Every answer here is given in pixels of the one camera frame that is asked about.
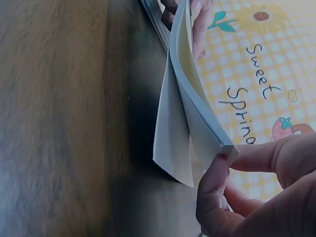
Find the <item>sunflower illustration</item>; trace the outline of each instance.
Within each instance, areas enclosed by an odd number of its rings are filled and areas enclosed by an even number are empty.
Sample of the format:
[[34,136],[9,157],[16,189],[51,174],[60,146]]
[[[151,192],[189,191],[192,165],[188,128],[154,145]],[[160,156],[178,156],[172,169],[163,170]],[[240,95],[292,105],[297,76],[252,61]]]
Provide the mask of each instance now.
[[235,18],[241,31],[274,34],[286,28],[287,14],[274,3],[253,4],[251,7],[243,7],[236,11]]

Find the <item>fruit illustration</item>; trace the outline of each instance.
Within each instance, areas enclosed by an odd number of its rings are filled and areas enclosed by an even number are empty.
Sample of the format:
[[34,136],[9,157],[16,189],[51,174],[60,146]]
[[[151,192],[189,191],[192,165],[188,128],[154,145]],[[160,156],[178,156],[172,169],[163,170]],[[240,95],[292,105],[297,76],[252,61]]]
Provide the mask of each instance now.
[[296,102],[298,100],[298,97],[297,97],[295,90],[290,90],[287,97],[292,102]]
[[275,141],[292,134],[293,125],[290,120],[290,117],[279,118],[278,121],[274,123],[272,128],[272,135]]

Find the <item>cartoon illustration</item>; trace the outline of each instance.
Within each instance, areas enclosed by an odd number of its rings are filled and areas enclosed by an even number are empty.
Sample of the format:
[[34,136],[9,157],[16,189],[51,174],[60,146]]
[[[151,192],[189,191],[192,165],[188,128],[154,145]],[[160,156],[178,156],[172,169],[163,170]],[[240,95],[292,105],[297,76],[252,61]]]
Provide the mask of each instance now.
[[245,6],[236,11],[235,16],[241,31],[275,34],[287,28],[287,13],[274,3]]
[[300,123],[292,125],[291,117],[279,118],[273,125],[272,138],[270,141],[277,141],[283,137],[290,136],[294,133],[309,133],[313,129],[308,124]]
[[217,23],[218,21],[223,20],[225,16],[226,16],[225,11],[216,12],[214,15],[214,20],[213,20],[212,25],[207,27],[207,29],[209,30],[215,27],[219,27],[222,31],[225,31],[225,32],[235,32],[235,29],[229,23],[237,21],[237,20],[223,21],[223,22]]
[[297,94],[295,90],[290,90],[288,93],[287,98],[291,101],[291,102],[296,102],[298,100]]
[[207,29],[219,27],[224,32],[236,32],[234,27],[229,24],[235,21],[239,24],[239,30],[250,33],[275,34],[287,28],[285,24],[287,13],[274,3],[244,6],[240,10],[236,10],[234,15],[236,17],[234,20],[217,23],[225,18],[226,12],[216,12],[213,23]]

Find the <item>wooden table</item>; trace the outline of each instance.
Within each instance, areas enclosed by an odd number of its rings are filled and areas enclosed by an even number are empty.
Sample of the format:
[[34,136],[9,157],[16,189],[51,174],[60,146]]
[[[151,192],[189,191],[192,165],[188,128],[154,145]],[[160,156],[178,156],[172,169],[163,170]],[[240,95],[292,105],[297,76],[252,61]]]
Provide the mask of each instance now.
[[164,65],[138,1],[0,0],[0,237],[199,234],[151,160]]

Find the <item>gingham pattern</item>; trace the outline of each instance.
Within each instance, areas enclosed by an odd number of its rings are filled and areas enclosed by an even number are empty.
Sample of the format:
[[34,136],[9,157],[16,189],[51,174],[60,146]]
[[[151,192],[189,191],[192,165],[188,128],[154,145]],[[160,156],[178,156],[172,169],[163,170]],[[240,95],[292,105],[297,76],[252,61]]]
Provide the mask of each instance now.
[[[287,27],[277,34],[249,34],[238,30],[238,22],[231,23],[236,30],[223,32],[217,28],[208,30],[204,46],[205,56],[197,67],[202,85],[222,126],[235,144],[245,144],[246,138],[256,137],[255,144],[269,142],[272,127],[280,117],[291,117],[293,125],[305,123],[316,129],[316,1],[315,0],[217,0],[213,15],[225,11],[225,20],[234,19],[234,13],[253,4],[277,4],[287,13]],[[256,44],[259,46],[253,55]],[[251,58],[257,56],[254,66]],[[256,71],[262,70],[267,82],[260,85]],[[267,86],[276,86],[282,91],[262,91]],[[236,99],[227,96],[243,87]],[[297,102],[288,99],[289,91],[295,90]],[[244,110],[236,110],[230,104],[219,101],[245,101]],[[250,133],[243,137],[250,127]],[[243,173],[231,171],[237,187],[251,198],[268,200],[281,191],[274,174]]]

